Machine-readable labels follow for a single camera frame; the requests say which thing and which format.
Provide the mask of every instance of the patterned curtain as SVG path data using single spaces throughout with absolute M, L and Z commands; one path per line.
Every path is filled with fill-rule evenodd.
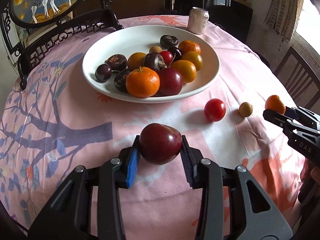
M 272 0 L 265 22 L 289 42 L 297 27 L 303 0 Z

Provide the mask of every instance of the table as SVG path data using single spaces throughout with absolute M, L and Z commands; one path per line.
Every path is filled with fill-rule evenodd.
M 185 27 L 187 21 L 185 16 L 167 15 L 123 19 L 120 24 Z M 220 76 L 210 88 L 164 104 L 123 102 L 95 91 L 82 74 L 85 52 L 112 31 L 81 33 L 59 43 L 32 70 L 27 88 L 21 91 L 17 82 L 9 94 L 0 124 L 0 200 L 8 213 L 29 228 L 77 165 L 102 165 L 129 147 L 147 124 L 158 122 L 177 128 L 191 147 L 220 166 L 246 166 L 290 221 L 304 157 L 287 145 L 282 130 L 266 122 L 262 113 L 272 94 L 286 106 L 295 104 L 258 56 L 209 22 L 200 37 L 221 61 Z M 222 99 L 227 107 L 217 123 L 208 123 L 203 114 L 211 98 Z M 253 105 L 253 114 L 244 119 L 237 109 L 245 101 Z M 135 184 L 120 190 L 120 200 L 128 240 L 194 239 L 201 190 L 190 189 L 180 158 L 162 166 L 141 159 Z M 227 195 L 224 209 L 227 233 Z M 96 231 L 94 219 L 92 228 Z

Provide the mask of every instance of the bolt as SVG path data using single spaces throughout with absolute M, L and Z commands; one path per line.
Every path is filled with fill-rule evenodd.
M 240 172 L 246 172 L 247 171 L 247 169 L 244 167 L 244 166 L 238 166 L 238 171 L 240 171 Z
M 204 158 L 204 159 L 201 160 L 201 163 L 203 165 L 209 165 L 211 163 L 211 161 L 209 159 Z
M 84 166 L 82 166 L 82 165 L 76 166 L 75 170 L 76 170 L 76 172 L 82 172 L 82 171 L 84 171 Z
M 119 164 L 121 162 L 121 160 L 119 159 L 119 158 L 112 158 L 111 159 L 111 163 L 113 164 L 113 165 L 117 165 L 117 164 Z

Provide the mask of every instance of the red tomato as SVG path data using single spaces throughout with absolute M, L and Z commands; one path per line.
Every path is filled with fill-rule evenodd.
M 163 57 L 164 63 L 166 63 L 167 65 L 169 65 L 170 62 L 171 62 L 172 59 L 173 59 L 173 56 L 172 56 L 171 52 L 169 52 L 169 51 L 167 51 L 167 50 L 164 50 L 164 51 L 161 51 L 159 54 Z
M 209 100 L 205 104 L 204 114 L 211 122 L 220 121 L 226 114 L 224 102 L 217 98 Z

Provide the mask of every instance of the tablecloth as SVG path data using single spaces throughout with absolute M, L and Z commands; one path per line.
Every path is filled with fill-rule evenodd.
M 185 16 L 120 20 L 125 28 L 150 24 L 179 28 L 186 27 L 187 22 Z M 232 169 L 246 166 L 290 220 L 301 186 L 304 157 L 287 145 L 282 129 L 265 121 L 262 113 L 266 99 L 273 94 L 286 106 L 295 104 L 259 57 L 208 23 L 200 37 L 220 57 L 216 82 L 180 101 L 129 103 L 95 91 L 82 74 L 86 51 L 113 31 L 81 33 L 57 44 L 31 71 L 27 88 L 21 91 L 17 82 L 10 92 L 0 123 L 0 200 L 8 213 L 29 228 L 77 165 L 102 165 L 132 145 L 146 125 L 158 122 L 178 129 L 191 147 L 218 165 Z M 203 113 L 205 103 L 212 98 L 222 99 L 227 107 L 225 117 L 216 123 L 208 122 Z M 245 101 L 253 106 L 248 118 L 237 112 Z M 120 190 L 120 201 L 128 240 L 194 239 L 201 190 L 189 187 L 180 158 L 162 166 L 141 159 L 136 182 L 132 188 Z M 227 194 L 224 209 L 227 233 Z M 93 208 L 93 231 L 95 215 Z

